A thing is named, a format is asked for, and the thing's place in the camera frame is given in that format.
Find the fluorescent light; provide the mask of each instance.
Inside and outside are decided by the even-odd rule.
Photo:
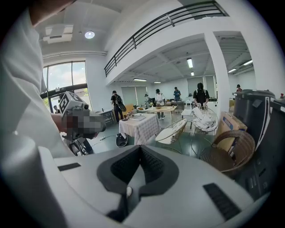
[[[228,71],[228,73],[234,72],[235,70],[236,70],[236,68],[234,68],[234,69]]]
[[[87,38],[87,39],[92,39],[94,36],[95,36],[95,33],[92,31],[87,31],[85,33],[85,38]]]
[[[244,66],[246,66],[246,65],[248,65],[248,64],[251,64],[251,63],[252,63],[252,60],[250,60],[250,61],[244,63]]]
[[[135,78],[134,81],[146,81],[145,79]]]
[[[187,59],[187,63],[189,65],[189,68],[193,68],[193,63],[192,63],[192,59]]]

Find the cardboard box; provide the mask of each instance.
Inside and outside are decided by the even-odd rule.
[[[237,117],[234,115],[229,114],[228,112],[222,112],[221,118],[218,126],[218,130],[216,133],[216,138],[229,130],[247,130],[247,126],[240,121]],[[229,152],[232,150],[234,145],[236,144],[235,138],[226,138],[219,142],[217,147],[224,149],[225,151]]]

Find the blue shirt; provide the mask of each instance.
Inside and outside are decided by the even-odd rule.
[[[178,90],[178,91],[176,91],[176,90],[174,90],[174,96],[176,97],[176,98],[179,98],[180,97],[180,91]]]

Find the balcony railing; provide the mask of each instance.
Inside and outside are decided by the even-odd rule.
[[[155,18],[132,35],[114,54],[104,68],[106,77],[131,50],[137,49],[147,38],[168,26],[175,27],[182,21],[206,16],[227,16],[227,13],[215,1],[206,1],[182,6]]]

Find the checkered tablecloth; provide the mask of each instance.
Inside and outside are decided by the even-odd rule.
[[[146,118],[141,121],[127,120],[119,122],[119,132],[134,137],[135,145],[143,145],[160,131],[156,114],[143,114]]]

